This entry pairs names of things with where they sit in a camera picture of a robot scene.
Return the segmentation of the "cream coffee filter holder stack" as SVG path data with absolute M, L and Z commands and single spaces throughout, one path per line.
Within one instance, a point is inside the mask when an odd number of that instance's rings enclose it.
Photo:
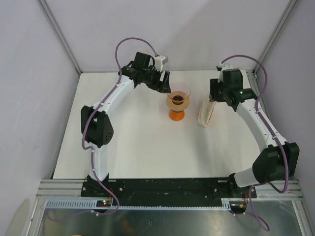
M 198 124 L 203 127 L 207 127 L 214 111 L 216 101 L 209 102 L 209 94 L 205 97 L 201 104 L 201 108 L 198 114 Z

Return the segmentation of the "clear pink plastic dripper cone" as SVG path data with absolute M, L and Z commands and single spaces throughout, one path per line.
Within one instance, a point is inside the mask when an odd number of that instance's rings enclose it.
M 191 91 L 187 84 L 185 83 L 172 83 L 170 84 L 171 93 L 167 94 L 167 97 L 173 97 L 175 95 L 181 95 L 184 99 L 189 98 Z

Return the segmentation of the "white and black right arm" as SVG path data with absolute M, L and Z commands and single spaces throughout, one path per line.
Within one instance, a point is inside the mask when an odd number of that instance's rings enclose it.
M 209 100 L 224 102 L 246 123 L 259 147 L 260 154 L 252 166 L 230 175 L 232 182 L 227 192 L 239 197 L 245 187 L 273 184 L 283 180 L 282 189 L 275 188 L 281 194 L 288 188 L 289 178 L 294 175 L 300 148 L 289 143 L 274 127 L 261 108 L 258 96 L 251 88 L 243 87 L 243 75 L 240 69 L 224 65 L 219 68 L 217 79 L 210 80 Z

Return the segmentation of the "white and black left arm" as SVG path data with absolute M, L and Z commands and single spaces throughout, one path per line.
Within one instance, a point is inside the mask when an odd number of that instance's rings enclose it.
M 92 106 L 81 109 L 82 148 L 91 150 L 91 170 L 88 176 L 95 180 L 91 190 L 97 196 L 108 193 L 109 185 L 104 180 L 109 176 L 107 145 L 114 135 L 110 116 L 122 100 L 138 85 L 145 84 L 159 93 L 170 93 L 169 71 L 164 71 L 167 56 L 152 57 L 138 52 L 134 60 L 119 67 L 118 77 L 108 92 Z

